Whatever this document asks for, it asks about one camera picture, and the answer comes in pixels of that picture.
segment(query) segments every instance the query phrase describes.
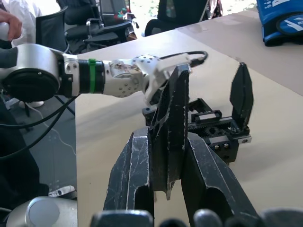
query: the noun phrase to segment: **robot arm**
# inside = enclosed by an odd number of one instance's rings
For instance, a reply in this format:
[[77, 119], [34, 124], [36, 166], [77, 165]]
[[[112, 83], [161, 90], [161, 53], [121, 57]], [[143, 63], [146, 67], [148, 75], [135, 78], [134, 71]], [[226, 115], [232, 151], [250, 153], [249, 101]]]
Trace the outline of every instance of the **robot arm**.
[[5, 60], [0, 61], [0, 84], [21, 101], [85, 93], [122, 98], [142, 91], [147, 105], [168, 80], [171, 68], [191, 63], [186, 53], [163, 60], [151, 55], [114, 61], [80, 60], [37, 44], [0, 50], [0, 59]]

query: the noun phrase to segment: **cardboard surface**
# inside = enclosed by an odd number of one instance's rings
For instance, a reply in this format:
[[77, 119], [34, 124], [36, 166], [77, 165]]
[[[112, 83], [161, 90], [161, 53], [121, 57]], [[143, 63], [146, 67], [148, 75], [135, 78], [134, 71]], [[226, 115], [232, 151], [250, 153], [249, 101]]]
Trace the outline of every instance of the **cardboard surface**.
[[[209, 59], [190, 75], [190, 97], [202, 97], [213, 109], [231, 115], [231, 82], [238, 62], [177, 30], [79, 55], [80, 59], [113, 60], [139, 54], [206, 50]], [[257, 211], [272, 206], [303, 207], [301, 127], [303, 97], [250, 69], [255, 104], [250, 120], [251, 144], [239, 148], [231, 168]], [[78, 221], [89, 226], [102, 210], [112, 166], [131, 133], [144, 126], [143, 94], [119, 99], [81, 95], [76, 100]], [[157, 192], [155, 222], [175, 217], [188, 224], [180, 182], [171, 200]]]
[[257, 9], [179, 28], [215, 50], [239, 58], [250, 68], [303, 95], [303, 45], [266, 47]]

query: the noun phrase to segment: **person's hand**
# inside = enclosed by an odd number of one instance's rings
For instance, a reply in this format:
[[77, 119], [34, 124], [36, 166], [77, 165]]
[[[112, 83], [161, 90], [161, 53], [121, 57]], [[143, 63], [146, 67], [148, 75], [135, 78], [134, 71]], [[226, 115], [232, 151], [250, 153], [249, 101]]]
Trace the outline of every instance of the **person's hand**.
[[22, 22], [14, 15], [0, 10], [0, 22], [9, 24], [8, 40], [18, 39], [21, 36]]

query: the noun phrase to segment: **black cable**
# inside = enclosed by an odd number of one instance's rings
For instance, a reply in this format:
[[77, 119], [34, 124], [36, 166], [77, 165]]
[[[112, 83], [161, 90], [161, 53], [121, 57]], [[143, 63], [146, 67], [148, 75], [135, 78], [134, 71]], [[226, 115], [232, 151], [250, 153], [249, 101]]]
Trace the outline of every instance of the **black cable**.
[[25, 128], [29, 128], [29, 127], [33, 127], [36, 125], [39, 125], [43, 122], [46, 122], [47, 120], [51, 119], [52, 117], [54, 117], [56, 114], [60, 113], [60, 111], [65, 110], [66, 107], [71, 104], [77, 97], [73, 97], [71, 98], [69, 101], [67, 101], [65, 104], [63, 104], [59, 109], [57, 109], [55, 112], [53, 112], [52, 114], [48, 115], [47, 117], [34, 122], [34, 123], [30, 123], [30, 124], [25, 124], [25, 125], [12, 125], [12, 124], [0, 124], [0, 127], [2, 128], [10, 128], [10, 129], [25, 129]]
[[0, 161], [4, 161], [4, 160], [7, 160], [9, 158], [12, 158], [12, 157], [15, 157], [17, 156], [18, 154], [20, 154], [21, 152], [24, 152], [24, 151], [27, 151], [29, 149], [31, 149], [34, 145], [36, 145], [40, 140], [43, 139], [44, 136], [46, 136], [49, 131], [52, 129], [52, 127], [57, 123], [57, 121], [59, 120], [59, 118], [61, 117], [61, 115], [64, 113], [65, 109], [61, 110], [61, 112], [58, 113], [58, 115], [56, 116], [56, 118], [53, 120], [53, 122], [48, 126], [48, 128], [41, 134], [41, 136], [39, 136], [34, 142], [32, 142], [30, 145], [18, 150], [18, 151], [15, 151], [14, 153], [12, 154], [9, 154], [9, 155], [6, 155], [6, 156], [3, 156], [3, 157], [0, 157]]
[[198, 65], [202, 65], [205, 62], [205, 60], [208, 58], [208, 53], [206, 51], [189, 51], [189, 52], [170, 54], [170, 55], [161, 57], [160, 59], [163, 60], [163, 59], [170, 58], [170, 57], [177, 56], [177, 55], [184, 54], [184, 53], [187, 53], [189, 55], [193, 55], [193, 54], [202, 54], [203, 55], [202, 58], [200, 57], [200, 58], [192, 59], [191, 63], [190, 63], [190, 67], [195, 67], [195, 66], [198, 66]]

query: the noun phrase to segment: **blue bag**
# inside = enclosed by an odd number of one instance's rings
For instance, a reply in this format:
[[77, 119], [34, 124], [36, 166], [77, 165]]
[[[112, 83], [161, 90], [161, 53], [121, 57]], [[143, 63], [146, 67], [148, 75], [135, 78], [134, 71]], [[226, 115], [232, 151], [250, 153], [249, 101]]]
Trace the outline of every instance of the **blue bag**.
[[266, 46], [303, 44], [303, 0], [257, 0]]

